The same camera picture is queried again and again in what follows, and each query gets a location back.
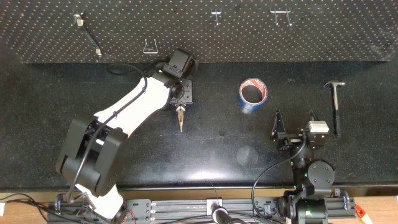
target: hammer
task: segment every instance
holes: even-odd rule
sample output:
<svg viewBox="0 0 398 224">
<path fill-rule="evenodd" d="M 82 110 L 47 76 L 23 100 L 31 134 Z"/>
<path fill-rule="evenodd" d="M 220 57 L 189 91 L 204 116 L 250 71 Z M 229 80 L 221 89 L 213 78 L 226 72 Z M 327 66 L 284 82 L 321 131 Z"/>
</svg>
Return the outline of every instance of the hammer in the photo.
<svg viewBox="0 0 398 224">
<path fill-rule="evenodd" d="M 345 82 L 338 82 L 336 80 L 332 80 L 332 81 L 328 81 L 323 87 L 325 87 L 326 85 L 331 84 L 331 86 L 333 87 L 333 104 L 335 106 L 335 111 L 333 113 L 333 118 L 335 120 L 335 134 L 337 134 L 338 137 L 341 136 L 340 133 L 340 117 L 338 116 L 338 102 L 337 102 L 337 90 L 336 87 L 337 86 L 345 86 L 346 83 Z"/>
</svg>

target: roll of tape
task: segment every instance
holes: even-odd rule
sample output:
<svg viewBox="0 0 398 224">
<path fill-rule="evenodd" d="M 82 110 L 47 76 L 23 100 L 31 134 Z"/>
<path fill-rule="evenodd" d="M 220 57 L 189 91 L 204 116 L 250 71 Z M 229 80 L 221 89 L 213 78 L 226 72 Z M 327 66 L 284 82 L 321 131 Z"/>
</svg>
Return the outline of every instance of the roll of tape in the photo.
<svg viewBox="0 0 398 224">
<path fill-rule="evenodd" d="M 260 102 L 253 103 L 245 99 L 242 91 L 248 86 L 254 86 L 261 92 L 262 100 Z M 262 106 L 262 104 L 267 100 L 267 97 L 268 97 L 267 86 L 263 81 L 261 81 L 258 78 L 248 78 L 247 80 L 243 81 L 241 86 L 239 87 L 239 99 L 240 102 L 242 103 L 244 112 L 258 110 Z"/>
</svg>

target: pegboard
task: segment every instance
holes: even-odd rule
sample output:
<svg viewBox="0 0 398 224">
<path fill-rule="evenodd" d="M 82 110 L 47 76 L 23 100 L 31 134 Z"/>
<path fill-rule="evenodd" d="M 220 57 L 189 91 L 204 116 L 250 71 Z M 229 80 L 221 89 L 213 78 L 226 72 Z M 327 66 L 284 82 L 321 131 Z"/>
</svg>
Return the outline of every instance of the pegboard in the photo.
<svg viewBox="0 0 398 224">
<path fill-rule="evenodd" d="M 275 15 L 271 10 L 290 9 Z M 104 57 L 77 27 L 73 12 Z M 219 25 L 211 11 L 221 11 Z M 0 42 L 23 63 L 153 62 L 177 47 L 201 62 L 389 60 L 398 39 L 396 0 L 0 2 Z M 159 53 L 142 52 L 148 47 Z"/>
</svg>

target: hammer head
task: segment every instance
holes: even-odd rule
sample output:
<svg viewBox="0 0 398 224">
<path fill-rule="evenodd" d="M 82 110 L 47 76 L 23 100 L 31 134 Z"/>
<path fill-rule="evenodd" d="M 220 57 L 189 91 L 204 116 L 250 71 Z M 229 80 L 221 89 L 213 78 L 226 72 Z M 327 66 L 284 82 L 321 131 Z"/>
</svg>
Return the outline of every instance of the hammer head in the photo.
<svg viewBox="0 0 398 224">
<path fill-rule="evenodd" d="M 327 86 L 328 84 L 331 84 L 332 87 L 345 86 L 346 85 L 345 82 L 339 82 L 339 81 L 336 81 L 336 80 L 332 80 L 332 81 L 328 81 L 326 84 L 324 84 L 324 87 Z"/>
</svg>

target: wooden surface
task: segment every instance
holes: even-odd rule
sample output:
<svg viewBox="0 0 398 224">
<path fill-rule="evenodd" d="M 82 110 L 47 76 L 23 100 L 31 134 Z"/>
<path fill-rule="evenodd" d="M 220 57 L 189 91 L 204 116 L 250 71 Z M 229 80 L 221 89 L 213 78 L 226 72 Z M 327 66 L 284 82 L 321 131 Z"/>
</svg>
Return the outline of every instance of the wooden surface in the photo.
<svg viewBox="0 0 398 224">
<path fill-rule="evenodd" d="M 374 224 L 398 223 L 397 197 L 356 197 L 355 201 L 368 213 Z M 332 224 L 361 224 L 357 219 L 329 220 Z M 36 208 L 19 204 L 6 204 L 4 216 L 0 217 L 0 224 L 5 223 L 31 223 L 45 224 Z"/>
</svg>

